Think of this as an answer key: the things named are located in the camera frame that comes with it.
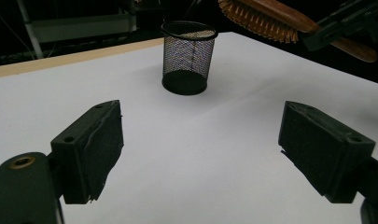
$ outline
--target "hairbrush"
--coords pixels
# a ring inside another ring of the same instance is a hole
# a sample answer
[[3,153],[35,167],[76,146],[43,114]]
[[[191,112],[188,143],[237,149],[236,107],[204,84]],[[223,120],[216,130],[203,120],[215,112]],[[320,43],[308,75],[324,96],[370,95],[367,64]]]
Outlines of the hairbrush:
[[[296,43],[299,41],[298,31],[314,34],[321,28],[298,10],[276,0],[218,0],[218,3],[231,21],[281,43]],[[378,59],[374,49],[345,37],[330,44],[366,63]]]

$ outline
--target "dark background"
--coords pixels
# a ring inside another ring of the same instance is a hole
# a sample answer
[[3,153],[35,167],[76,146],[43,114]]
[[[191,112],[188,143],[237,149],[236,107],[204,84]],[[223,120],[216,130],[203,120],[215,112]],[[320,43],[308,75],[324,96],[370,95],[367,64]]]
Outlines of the dark background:
[[[327,46],[317,51],[308,51],[302,41],[296,44],[281,44],[255,35],[239,25],[231,22],[221,12],[217,0],[203,0],[200,4],[191,6],[190,0],[142,0],[140,4],[134,5],[133,13],[138,16],[139,29],[129,35],[124,41],[115,44],[125,44],[151,38],[162,37],[160,26],[163,21],[189,20],[199,21],[214,26],[219,32],[235,32],[248,36],[258,41],[264,42],[273,47],[288,51],[308,60],[324,64],[326,66],[341,70],[353,76],[365,78],[378,83],[378,61],[375,63],[364,63],[332,46]],[[281,0],[280,2],[293,7],[305,14],[313,21],[320,21],[331,12],[336,11],[342,0]],[[25,0],[25,5],[32,20],[46,20],[55,18],[84,17],[93,15],[105,15],[117,13],[119,7],[132,10],[126,0]],[[21,14],[16,1],[0,0],[0,16],[10,26],[10,28],[26,43],[32,47],[28,34],[22,23]],[[378,52],[378,43],[372,43],[368,36],[349,36],[358,42],[373,47]],[[102,38],[93,37],[79,40],[59,42],[58,46],[63,49],[63,45],[79,44],[95,40],[100,43],[92,48],[101,48],[105,44]],[[53,48],[53,44],[42,44],[42,49]],[[26,51],[26,47],[19,39],[12,34],[0,19],[0,56],[13,55],[17,52]],[[6,64],[0,58],[0,64]]]

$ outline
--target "mesh pencil cup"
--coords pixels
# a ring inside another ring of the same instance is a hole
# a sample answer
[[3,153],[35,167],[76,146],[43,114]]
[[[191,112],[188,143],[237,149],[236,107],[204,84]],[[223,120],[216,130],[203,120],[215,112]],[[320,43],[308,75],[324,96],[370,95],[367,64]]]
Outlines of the mesh pencil cup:
[[163,87],[180,95],[205,91],[217,31],[194,21],[168,21],[161,30],[164,33]]

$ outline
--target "brush bristles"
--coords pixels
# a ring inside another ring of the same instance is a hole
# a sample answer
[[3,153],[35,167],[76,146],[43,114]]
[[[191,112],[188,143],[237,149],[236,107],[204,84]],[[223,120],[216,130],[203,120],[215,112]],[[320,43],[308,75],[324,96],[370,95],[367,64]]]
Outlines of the brush bristles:
[[257,35],[281,43],[296,43],[299,40],[295,29],[252,7],[233,0],[218,0],[218,3],[227,18]]

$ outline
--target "white tabletop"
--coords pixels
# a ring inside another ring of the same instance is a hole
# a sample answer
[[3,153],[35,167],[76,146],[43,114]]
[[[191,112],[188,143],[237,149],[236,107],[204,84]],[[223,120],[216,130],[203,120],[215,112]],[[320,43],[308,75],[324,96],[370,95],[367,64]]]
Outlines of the white tabletop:
[[125,146],[100,199],[67,224],[360,223],[321,197],[278,146],[285,101],[316,107],[377,143],[378,84],[234,33],[220,34],[208,89],[161,84],[162,45],[0,77],[0,164],[50,153],[93,105],[120,100]]

